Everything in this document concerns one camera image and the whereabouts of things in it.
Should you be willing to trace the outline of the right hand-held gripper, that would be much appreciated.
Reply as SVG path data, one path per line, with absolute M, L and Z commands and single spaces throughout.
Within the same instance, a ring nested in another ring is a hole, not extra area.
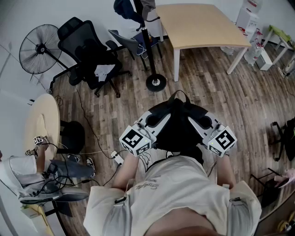
M 188 120 L 202 137 L 202 143 L 206 149 L 221 158 L 227 154 L 237 142 L 237 138 L 229 126 L 225 127 L 211 112 L 207 112 L 199 120 L 194 120 L 191 117 L 188 117 Z

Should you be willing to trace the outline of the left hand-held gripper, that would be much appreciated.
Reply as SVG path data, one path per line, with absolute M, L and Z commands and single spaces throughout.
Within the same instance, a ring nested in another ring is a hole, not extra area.
M 152 148 L 156 136 L 165 128 L 170 118 L 170 113 L 159 117 L 147 111 L 132 126 L 126 128 L 119 141 L 129 153 L 139 156 Z

